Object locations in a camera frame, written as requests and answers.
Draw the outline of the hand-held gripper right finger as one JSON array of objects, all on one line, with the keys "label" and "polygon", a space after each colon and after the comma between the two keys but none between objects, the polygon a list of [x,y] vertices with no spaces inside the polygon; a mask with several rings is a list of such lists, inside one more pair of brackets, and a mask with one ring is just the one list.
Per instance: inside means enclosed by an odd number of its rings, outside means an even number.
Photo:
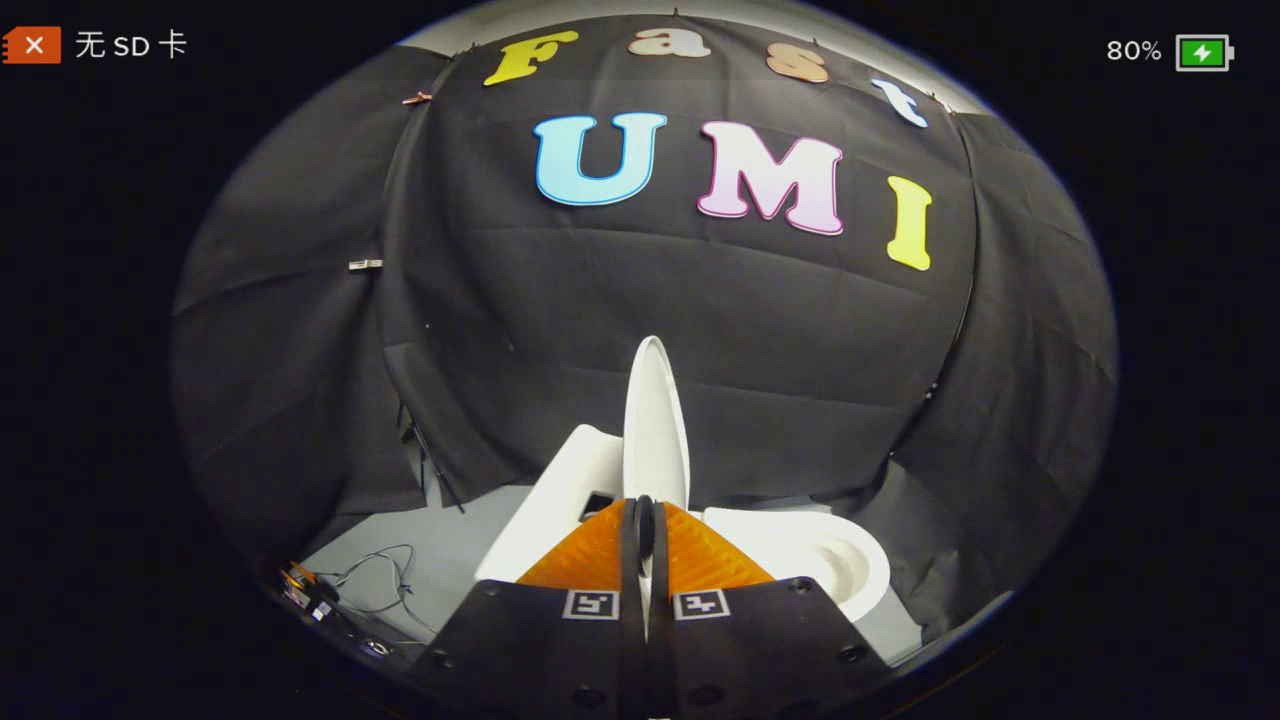
[{"label": "hand-held gripper right finger", "polygon": [[891,680],[890,564],[823,512],[655,510],[652,679],[663,719],[827,719]]}]

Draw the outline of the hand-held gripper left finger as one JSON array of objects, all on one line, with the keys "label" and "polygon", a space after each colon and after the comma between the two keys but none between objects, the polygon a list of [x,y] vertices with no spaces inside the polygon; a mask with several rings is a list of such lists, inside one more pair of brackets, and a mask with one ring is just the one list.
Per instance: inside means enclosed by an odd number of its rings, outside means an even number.
[{"label": "hand-held gripper left finger", "polygon": [[415,664],[435,717],[645,717],[635,514],[618,500],[516,580],[474,585]]}]

